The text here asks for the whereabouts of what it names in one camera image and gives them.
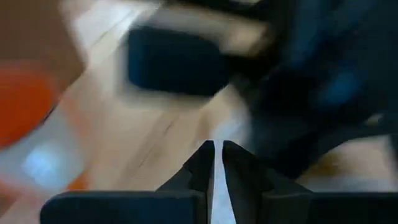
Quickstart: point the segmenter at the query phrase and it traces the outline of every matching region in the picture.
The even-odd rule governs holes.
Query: black plastic part
[[[206,141],[156,192],[69,192],[49,200],[41,224],[207,224],[215,149]]]
[[[305,223],[311,191],[231,141],[224,142],[223,162],[237,224]]]
[[[213,141],[156,192],[69,192],[49,200],[41,224],[207,224]],[[315,193],[279,175],[231,141],[223,162],[236,224],[397,223],[397,193]]]
[[[236,224],[396,223],[397,193],[315,193],[231,141],[223,162]]]
[[[126,81],[144,90],[213,96],[231,76],[214,43],[173,30],[130,30],[126,58]]]

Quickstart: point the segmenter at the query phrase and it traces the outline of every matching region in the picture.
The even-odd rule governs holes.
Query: orange object
[[[30,62],[0,63],[0,149],[39,126],[57,98],[45,67]]]

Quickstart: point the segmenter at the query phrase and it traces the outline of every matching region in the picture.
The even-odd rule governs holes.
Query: black object
[[[231,76],[218,47],[195,35],[144,26],[127,46],[127,80],[142,89],[213,96]]]
[[[205,142],[156,192],[72,192],[47,202],[41,224],[210,223],[214,145]],[[223,144],[237,224],[396,223],[398,194],[314,193],[231,141]]]
[[[248,148],[277,172],[296,179],[345,141],[398,132],[398,26],[391,25],[398,20],[398,1],[263,0],[252,6],[181,1],[270,22],[277,42],[251,59],[219,55],[209,41],[187,34],[144,28],[143,41],[132,30],[131,55],[142,48],[141,55],[156,60],[140,67],[141,58],[130,57],[130,81],[140,83],[139,75],[146,77],[140,83],[146,88],[211,96],[238,73],[233,85],[251,113]],[[166,42],[181,53],[170,53],[171,45],[154,47]],[[179,55],[203,63],[188,60],[181,66]],[[163,59],[167,65],[157,66]],[[154,67],[141,69],[149,65]],[[171,76],[158,82],[163,70]],[[365,124],[374,114],[380,121]]]

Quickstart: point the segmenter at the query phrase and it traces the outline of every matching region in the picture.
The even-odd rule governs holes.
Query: white surface
[[[56,108],[43,125],[0,152],[0,173],[11,178],[6,182],[57,192],[83,170],[80,150],[73,130]]]
[[[213,212],[211,213],[212,224],[235,224],[231,199],[225,180],[225,170],[222,160],[223,140],[215,140],[215,173],[213,192]]]

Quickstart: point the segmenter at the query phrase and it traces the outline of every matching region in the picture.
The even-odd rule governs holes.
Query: wooden floor
[[[90,189],[155,190],[205,139],[242,142],[247,133],[244,106],[230,87],[199,109],[177,107],[164,96],[125,95],[120,86],[123,34],[132,22],[145,19],[158,7],[117,0],[65,2],[63,12],[88,62],[65,97],[78,102],[87,120],[85,146],[93,156]],[[157,103],[146,103],[147,97]],[[384,136],[349,142],[323,158],[302,182],[330,177],[395,182],[388,148]],[[38,223],[41,205],[20,197],[0,223]]]

